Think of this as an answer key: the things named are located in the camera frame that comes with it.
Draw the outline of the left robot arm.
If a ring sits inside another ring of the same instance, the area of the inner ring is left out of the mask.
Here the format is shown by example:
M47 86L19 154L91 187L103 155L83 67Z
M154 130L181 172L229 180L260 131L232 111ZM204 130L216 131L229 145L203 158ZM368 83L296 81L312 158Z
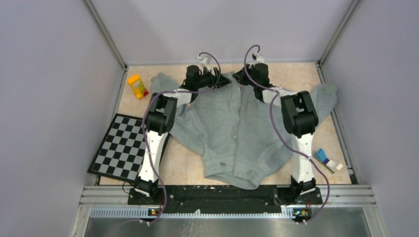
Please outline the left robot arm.
M221 74L220 66L202 70L191 65L187 67L186 78L175 90L154 93L142 119L141 129L145 142L143 163L135 179L134 190L146 204L158 199L160 181L159 165L166 139L173 128L176 109L192 103L199 93L228 85L230 80Z

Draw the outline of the blue toy block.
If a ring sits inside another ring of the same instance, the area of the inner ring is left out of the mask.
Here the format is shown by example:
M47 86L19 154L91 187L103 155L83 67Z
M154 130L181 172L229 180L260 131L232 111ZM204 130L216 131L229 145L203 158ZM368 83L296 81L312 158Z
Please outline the blue toy block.
M323 149L319 149L313 154L313 157L322 164L327 164L329 162L329 159L327 158L327 155Z

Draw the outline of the yellow toy block frame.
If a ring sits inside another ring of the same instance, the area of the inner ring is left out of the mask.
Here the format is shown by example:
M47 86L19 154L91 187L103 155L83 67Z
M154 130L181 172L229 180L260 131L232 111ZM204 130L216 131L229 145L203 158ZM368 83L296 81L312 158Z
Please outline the yellow toy block frame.
M142 99L149 94L140 75L134 74L127 79L127 83L137 99Z

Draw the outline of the aluminium front rail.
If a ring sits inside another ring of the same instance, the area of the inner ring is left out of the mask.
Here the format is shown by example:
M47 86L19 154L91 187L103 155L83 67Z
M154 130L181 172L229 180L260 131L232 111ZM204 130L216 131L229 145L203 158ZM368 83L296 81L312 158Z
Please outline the aluminium front rail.
M320 185L293 197L286 185L262 185L244 190L225 185L168 185L155 197L122 186L87 186L79 202L92 217L140 218L285 218L308 217L317 209L373 207L367 185Z

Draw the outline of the grey zip-up jacket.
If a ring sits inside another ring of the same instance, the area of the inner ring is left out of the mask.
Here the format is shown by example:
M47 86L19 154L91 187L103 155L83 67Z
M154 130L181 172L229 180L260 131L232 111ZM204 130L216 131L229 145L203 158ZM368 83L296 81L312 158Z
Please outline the grey zip-up jacket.
M191 105L179 106L171 136L202 156L207 179L254 190L292 157L281 108L256 99L253 87L232 83L199 93Z

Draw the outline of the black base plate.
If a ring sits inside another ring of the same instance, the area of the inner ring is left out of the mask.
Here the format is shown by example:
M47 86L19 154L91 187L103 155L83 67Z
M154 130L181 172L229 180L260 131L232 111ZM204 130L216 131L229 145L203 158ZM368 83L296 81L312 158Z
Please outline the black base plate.
M164 209L164 214L262 214L279 213L285 206L321 205L323 198L319 188L298 199L288 198L288 185L261 185L255 190L245 190L228 185L158 187L152 197L129 191L129 205L151 205Z

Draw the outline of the black white checkerboard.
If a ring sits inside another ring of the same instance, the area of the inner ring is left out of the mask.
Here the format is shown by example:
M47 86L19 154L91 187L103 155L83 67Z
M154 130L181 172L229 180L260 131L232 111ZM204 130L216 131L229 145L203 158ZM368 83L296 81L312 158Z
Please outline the black white checkerboard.
M116 114L87 172L134 184L149 164L141 124L142 118Z

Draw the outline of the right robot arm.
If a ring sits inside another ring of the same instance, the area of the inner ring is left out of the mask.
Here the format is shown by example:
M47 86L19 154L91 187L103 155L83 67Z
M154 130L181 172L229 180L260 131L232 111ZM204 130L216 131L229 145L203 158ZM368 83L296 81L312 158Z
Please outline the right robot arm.
M316 190L311 148L319 118L310 93L293 92L272 85L268 65L264 63L245 64L239 72L233 74L233 78L239 84L253 87L256 99L270 105L270 116L273 116L275 106L281 108L284 128L291 135L292 145L288 145L283 137L280 140L293 152L288 198L295 203L304 203L310 193Z

